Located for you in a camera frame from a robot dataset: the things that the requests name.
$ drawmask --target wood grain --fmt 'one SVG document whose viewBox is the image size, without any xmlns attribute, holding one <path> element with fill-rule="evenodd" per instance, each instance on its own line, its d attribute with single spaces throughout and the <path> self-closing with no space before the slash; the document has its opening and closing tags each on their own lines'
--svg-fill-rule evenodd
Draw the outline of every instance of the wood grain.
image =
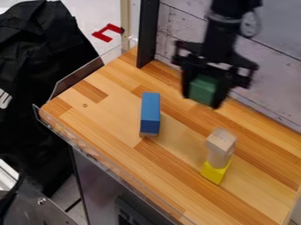
<svg viewBox="0 0 301 225">
<path fill-rule="evenodd" d="M 85 95 L 87 98 L 92 100 L 94 103 L 100 102 L 102 99 L 107 97 L 107 94 L 95 86 L 89 84 L 85 80 L 79 82 L 73 87 L 75 90 Z"/>
<path fill-rule="evenodd" d="M 40 116 L 68 128 L 58 131 L 183 224 L 283 224 L 301 184 L 300 135 L 232 99 L 217 111 L 182 99 L 179 72 L 162 62 L 135 65 L 133 49 Z M 161 94 L 160 136 L 150 139 L 139 137 L 143 91 Z M 220 186 L 200 175 L 215 127 L 238 137 Z"/>
</svg>

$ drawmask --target metal frame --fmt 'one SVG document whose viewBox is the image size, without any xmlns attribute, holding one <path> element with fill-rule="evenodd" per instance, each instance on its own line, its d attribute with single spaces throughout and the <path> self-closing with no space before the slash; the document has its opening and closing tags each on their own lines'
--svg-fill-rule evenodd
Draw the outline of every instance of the metal frame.
<svg viewBox="0 0 301 225">
<path fill-rule="evenodd" d="M 159 0 L 142 0 L 139 25 L 137 67 L 155 59 L 157 46 Z"/>
<path fill-rule="evenodd" d="M 121 27 L 124 33 L 121 36 L 121 50 L 126 52 L 129 50 L 129 35 L 130 35 L 130 9 L 129 0 L 121 0 Z"/>
</svg>

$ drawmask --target yellow block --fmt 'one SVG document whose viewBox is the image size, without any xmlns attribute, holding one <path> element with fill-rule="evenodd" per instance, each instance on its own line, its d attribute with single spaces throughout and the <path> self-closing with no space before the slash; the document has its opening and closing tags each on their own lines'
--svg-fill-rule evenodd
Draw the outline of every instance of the yellow block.
<svg viewBox="0 0 301 225">
<path fill-rule="evenodd" d="M 215 183 L 216 185 L 220 185 L 223 181 L 224 175 L 227 172 L 227 169 L 229 168 L 230 164 L 231 164 L 231 160 L 229 161 L 227 166 L 224 167 L 223 169 L 216 169 L 213 168 L 208 161 L 206 161 L 205 164 L 202 166 L 201 174 L 209 181 Z"/>
</svg>

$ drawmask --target red tape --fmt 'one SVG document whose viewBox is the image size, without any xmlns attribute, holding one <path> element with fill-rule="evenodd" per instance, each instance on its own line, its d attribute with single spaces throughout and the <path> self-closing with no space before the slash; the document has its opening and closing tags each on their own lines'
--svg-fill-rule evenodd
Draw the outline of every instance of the red tape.
<svg viewBox="0 0 301 225">
<path fill-rule="evenodd" d="M 100 31 L 94 32 L 92 35 L 95 38 L 101 39 L 105 42 L 110 42 L 112 40 L 112 38 L 110 38 L 110 37 L 106 36 L 105 34 L 103 34 L 106 31 L 113 31 L 113 32 L 116 32 L 116 33 L 119 33 L 119 34 L 123 33 L 122 28 L 120 28 L 116 25 L 108 24 L 106 27 L 102 28 Z"/>
</svg>

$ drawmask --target black bag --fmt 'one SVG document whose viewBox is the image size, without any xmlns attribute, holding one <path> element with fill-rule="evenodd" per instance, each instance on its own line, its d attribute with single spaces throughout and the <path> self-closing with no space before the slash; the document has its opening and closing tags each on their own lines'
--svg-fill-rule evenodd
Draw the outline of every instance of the black bag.
<svg viewBox="0 0 301 225">
<path fill-rule="evenodd" d="M 67 152 L 35 119 L 32 104 L 45 104 L 58 80 L 96 57 L 61 2 L 23 2 L 0 15 L 0 153 L 19 156 L 38 177 L 41 167 Z"/>
</svg>

